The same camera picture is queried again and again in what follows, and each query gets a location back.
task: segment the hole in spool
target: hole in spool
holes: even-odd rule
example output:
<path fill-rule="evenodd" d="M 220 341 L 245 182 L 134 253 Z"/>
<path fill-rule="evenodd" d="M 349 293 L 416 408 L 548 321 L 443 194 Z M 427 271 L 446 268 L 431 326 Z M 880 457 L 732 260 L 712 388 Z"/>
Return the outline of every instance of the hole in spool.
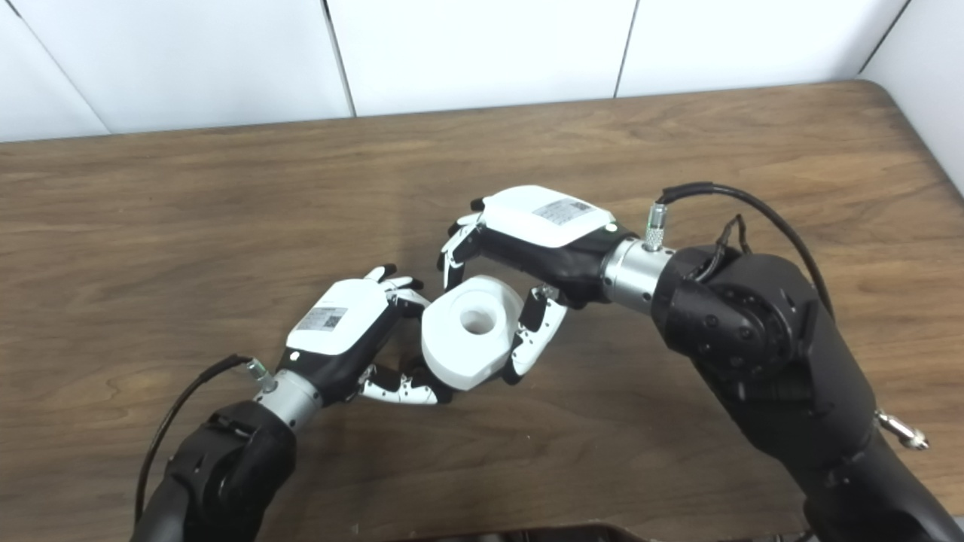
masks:
<path fill-rule="evenodd" d="M 460 320 L 462 320 L 462 327 L 473 335 L 485 335 L 495 329 L 495 317 L 476 309 L 462 312 Z"/>

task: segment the qr code label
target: qr code label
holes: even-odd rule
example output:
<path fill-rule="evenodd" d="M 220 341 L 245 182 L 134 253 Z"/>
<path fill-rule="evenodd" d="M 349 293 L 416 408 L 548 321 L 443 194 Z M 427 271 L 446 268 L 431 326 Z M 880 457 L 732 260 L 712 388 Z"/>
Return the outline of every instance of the qr code label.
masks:
<path fill-rule="evenodd" d="M 552 222 L 556 226 L 562 226 L 567 222 L 578 218 L 596 208 L 589 203 L 583 203 L 572 198 L 564 198 L 555 202 L 543 205 L 532 211 L 536 216 L 541 216 Z"/>
<path fill-rule="evenodd" d="M 305 314 L 302 321 L 298 322 L 295 331 L 331 331 L 346 312 L 348 309 L 343 307 L 315 307 Z"/>

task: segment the white wall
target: white wall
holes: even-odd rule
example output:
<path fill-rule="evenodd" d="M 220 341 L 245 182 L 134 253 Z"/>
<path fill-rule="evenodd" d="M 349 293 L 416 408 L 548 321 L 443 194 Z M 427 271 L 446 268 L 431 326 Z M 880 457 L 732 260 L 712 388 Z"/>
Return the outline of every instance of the white wall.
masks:
<path fill-rule="evenodd" d="M 905 0 L 640 0 L 619 96 L 851 79 Z"/>
<path fill-rule="evenodd" d="M 887 89 L 964 191 L 964 2 L 913 0 L 861 76 Z"/>
<path fill-rule="evenodd" d="M 14 0 L 111 132 L 350 116 L 318 0 Z"/>
<path fill-rule="evenodd" d="M 635 0 L 329 0 L 359 115 L 612 97 Z"/>
<path fill-rule="evenodd" d="M 328 0 L 330 21 L 323 0 L 5 0 L 0 134 L 347 117 L 350 97 L 383 115 L 845 79 L 904 1 Z"/>
<path fill-rule="evenodd" d="M 27 25 L 0 2 L 0 142 L 106 133 Z"/>

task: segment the panel seam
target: panel seam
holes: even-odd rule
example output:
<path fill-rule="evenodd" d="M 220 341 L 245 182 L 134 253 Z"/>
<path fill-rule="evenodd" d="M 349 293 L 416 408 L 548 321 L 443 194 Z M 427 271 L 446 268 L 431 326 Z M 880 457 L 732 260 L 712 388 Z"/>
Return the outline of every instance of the panel seam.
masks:
<path fill-rule="evenodd" d="M 43 43 L 43 40 L 40 39 L 40 36 L 37 35 L 37 32 L 34 32 L 34 28 L 30 26 L 30 23 L 27 22 L 27 19 L 23 18 L 23 16 L 17 11 L 16 7 L 13 5 L 12 0 L 7 0 L 7 4 L 10 5 L 11 9 L 13 9 L 13 12 L 17 14 L 18 17 L 20 17 L 20 20 L 23 21 L 23 25 L 27 27 L 28 31 L 30 31 L 30 35 L 34 37 L 34 40 L 37 40 L 37 43 L 40 44 L 40 47 L 43 49 L 43 52 L 46 53 L 50 61 L 54 63 L 54 66 L 56 66 L 57 70 L 64 76 L 64 78 L 70 84 L 70 87 L 73 89 L 73 91 L 76 92 L 78 96 L 80 96 L 80 99 L 84 100 L 84 104 L 87 105 L 87 108 L 91 110 L 91 113 L 94 114 L 94 117 L 97 119 L 98 122 L 100 122 L 100 125 L 103 126 L 105 130 L 107 130 L 107 133 L 110 133 L 110 134 L 116 133 L 114 130 L 111 129 L 110 126 L 107 125 L 107 122 L 105 122 L 103 118 L 100 117 L 100 114 L 97 113 L 97 110 L 94 109 L 94 107 L 91 105 L 91 101 L 88 100 L 86 96 L 84 96 L 84 93 L 80 92 L 80 89 L 77 87 L 77 84 L 73 82 L 73 79 L 70 78 L 70 75 L 67 74 L 67 71 L 64 70 L 64 67 L 61 66 L 59 62 L 57 62 L 57 57 L 55 57 L 53 53 L 50 52 L 50 49 L 48 49 L 46 44 Z"/>
<path fill-rule="evenodd" d="M 612 91 L 612 97 L 619 95 L 619 86 L 623 82 L 623 69 L 626 68 L 626 57 L 629 55 L 629 42 L 632 40 L 632 30 L 636 26 L 636 13 L 639 12 L 639 2 L 632 7 L 632 19 L 629 21 L 629 32 L 626 34 L 626 47 L 623 48 L 623 60 L 619 63 L 619 74 L 616 75 L 616 88 Z"/>
<path fill-rule="evenodd" d="M 335 64 L 338 67 L 338 76 L 341 78 L 341 87 L 345 91 L 345 99 L 348 100 L 348 111 L 352 117 L 358 116 L 355 109 L 355 98 L 352 96 L 351 85 L 348 84 L 348 73 L 345 71 L 345 62 L 341 58 L 341 46 L 338 45 L 338 35 L 335 32 L 335 20 L 332 18 L 332 10 L 328 6 L 328 0 L 321 0 L 321 7 L 325 12 L 325 24 L 328 26 L 328 34 L 332 40 L 332 49 L 335 51 Z"/>
<path fill-rule="evenodd" d="M 865 69 L 867 69 L 867 65 L 870 64 L 871 60 L 873 60 L 873 55 L 877 54 L 877 49 L 879 49 L 880 46 L 884 44 L 884 40 L 886 40 L 887 37 L 891 35 L 891 31 L 894 30 L 894 27 L 897 25 L 897 22 L 903 16 L 904 11 L 907 10 L 907 6 L 910 5 L 910 2 L 911 0 L 906 0 L 904 2 L 904 5 L 900 8 L 900 11 L 897 12 L 897 16 L 894 17 L 894 20 L 891 21 L 891 25 L 887 27 L 887 32 L 884 32 L 884 35 L 880 37 L 880 41 L 878 41 L 877 45 L 873 47 L 873 51 L 870 52 L 870 55 L 868 55 L 867 60 L 865 60 L 864 64 L 860 66 L 860 69 L 857 70 L 858 75 L 860 75 L 861 73 L 864 72 Z"/>

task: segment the fingertip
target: fingertip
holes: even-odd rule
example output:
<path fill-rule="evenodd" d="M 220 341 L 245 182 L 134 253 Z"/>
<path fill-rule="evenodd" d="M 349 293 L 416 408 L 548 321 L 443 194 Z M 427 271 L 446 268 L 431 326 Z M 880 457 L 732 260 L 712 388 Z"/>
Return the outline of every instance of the fingertip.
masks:
<path fill-rule="evenodd" d="M 380 280 L 386 279 L 398 272 L 398 266 L 394 263 L 383 263 L 381 267 L 384 272 L 382 273 L 382 279 Z"/>

